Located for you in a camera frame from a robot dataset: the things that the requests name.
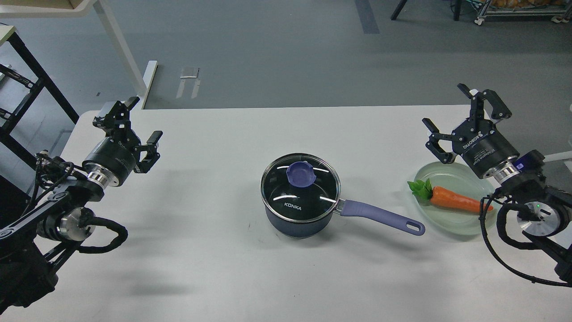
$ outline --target gray floor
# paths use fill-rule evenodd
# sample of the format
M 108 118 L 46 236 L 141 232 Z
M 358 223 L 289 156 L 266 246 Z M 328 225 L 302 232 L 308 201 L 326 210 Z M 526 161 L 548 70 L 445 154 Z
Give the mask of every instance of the gray floor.
M 159 61 L 147 109 L 468 104 L 456 88 L 465 83 L 499 93 L 514 115 L 499 130 L 521 153 L 571 149 L 572 23 L 491 18 L 476 26 L 475 14 L 453 21 L 450 2 L 443 0 L 411 0 L 390 21 L 398 1 L 370 0 L 379 34 L 364 34 L 357 6 L 363 2 L 111 5 L 140 68 Z M 464 5 L 463 11 L 470 9 Z M 18 28 L 78 113 L 134 95 L 95 12 L 0 22 Z M 8 45 L 0 48 L 0 63 L 25 73 Z M 184 67 L 200 68 L 196 97 L 194 81 L 187 81 L 177 98 Z M 6 109 L 21 97 L 10 82 L 0 83 L 0 107 Z M 43 95 L 15 136 L 30 151 L 58 154 L 72 128 Z M 28 189 L 30 170 L 0 152 L 0 173 Z M 562 162 L 547 164 L 545 174 L 549 183 L 572 191 L 572 174 Z

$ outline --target robotic arm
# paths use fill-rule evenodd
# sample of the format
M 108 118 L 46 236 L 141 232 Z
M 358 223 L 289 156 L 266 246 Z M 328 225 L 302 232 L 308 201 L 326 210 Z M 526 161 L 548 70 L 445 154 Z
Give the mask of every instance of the robotic arm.
M 50 158 L 46 151 L 37 154 L 30 204 L 23 214 L 0 216 L 0 314 L 11 305 L 28 307 L 55 290 L 56 272 L 75 251 L 106 253 L 127 239 L 125 227 L 95 217 L 85 205 L 100 201 L 106 187 L 122 185 L 131 171 L 148 172 L 159 159 L 157 142 L 162 132 L 154 131 L 147 143 L 141 144 L 131 129 L 129 111 L 138 101 L 138 97 L 131 97 L 125 104 L 116 101 L 104 105 L 93 125 L 105 131 L 105 138 L 82 167 L 59 157 Z M 40 187 L 45 190 L 38 196 Z M 116 232 L 117 237 L 108 246 L 81 246 L 96 226 Z M 37 235 L 60 243 L 42 254 L 34 243 Z
M 485 244 L 503 266 L 532 282 L 572 287 L 572 246 L 566 249 L 548 239 L 564 230 L 570 222 L 572 195 L 546 185 L 546 177 L 542 174 L 544 156 L 540 152 L 532 150 L 519 158 L 518 151 L 497 131 L 496 123 L 508 119 L 512 113 L 494 91 L 469 90 L 464 84 L 457 87 L 471 100 L 469 117 L 450 135 L 439 133 L 430 119 L 423 119 L 431 132 L 426 147 L 442 163 L 452 163 L 460 155 L 479 178 L 493 177 L 500 184 L 492 196 L 481 200 L 479 220 Z M 492 105 L 492 121 L 484 118 L 485 100 Z M 440 140 L 451 141 L 452 152 L 443 150 Z M 504 202 L 498 201 L 503 197 L 506 197 Z M 502 204 L 496 223 L 500 238 L 518 249 L 543 250 L 557 262 L 554 270 L 564 283 L 523 274 L 497 256 L 484 227 L 488 208 L 483 205 L 485 199 L 488 199 L 488 205 L 493 199 Z M 530 242 L 518 242 L 507 235 L 506 215 L 509 210 L 517 211 L 517 222 Z

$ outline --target pot handle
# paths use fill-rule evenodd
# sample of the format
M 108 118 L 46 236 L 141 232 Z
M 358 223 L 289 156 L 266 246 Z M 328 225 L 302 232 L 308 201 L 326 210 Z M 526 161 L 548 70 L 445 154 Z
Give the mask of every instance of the pot handle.
M 345 200 L 340 215 L 369 218 L 417 236 L 425 233 L 425 226 L 422 223 L 363 202 Z

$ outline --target carrot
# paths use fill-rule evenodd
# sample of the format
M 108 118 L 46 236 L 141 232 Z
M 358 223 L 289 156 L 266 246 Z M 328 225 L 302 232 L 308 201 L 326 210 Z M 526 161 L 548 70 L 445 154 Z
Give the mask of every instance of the carrot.
M 429 179 L 427 179 L 426 182 L 423 180 L 417 180 L 415 182 L 408 181 L 407 184 L 409 185 L 413 195 L 424 200 L 429 200 L 433 205 L 467 210 L 473 213 L 480 212 L 479 201 L 454 193 L 453 191 L 443 187 L 431 187 Z

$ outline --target purple lid knob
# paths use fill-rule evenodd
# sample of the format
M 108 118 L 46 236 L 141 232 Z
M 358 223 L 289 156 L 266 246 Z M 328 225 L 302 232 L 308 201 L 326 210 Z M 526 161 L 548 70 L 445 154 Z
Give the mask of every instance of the purple lid knob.
M 290 164 L 286 169 L 288 182 L 298 188 L 306 188 L 316 181 L 314 167 L 306 161 L 298 161 Z

